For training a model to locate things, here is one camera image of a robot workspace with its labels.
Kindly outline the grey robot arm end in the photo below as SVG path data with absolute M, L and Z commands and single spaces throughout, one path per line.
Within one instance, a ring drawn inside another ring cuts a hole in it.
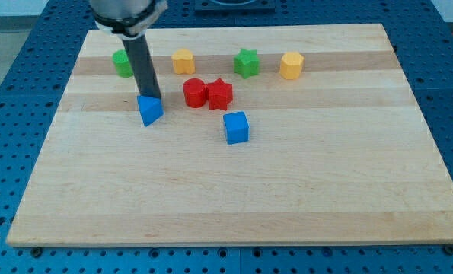
M 97 27 L 121 40 L 143 36 L 168 9 L 167 0 L 89 0 Z

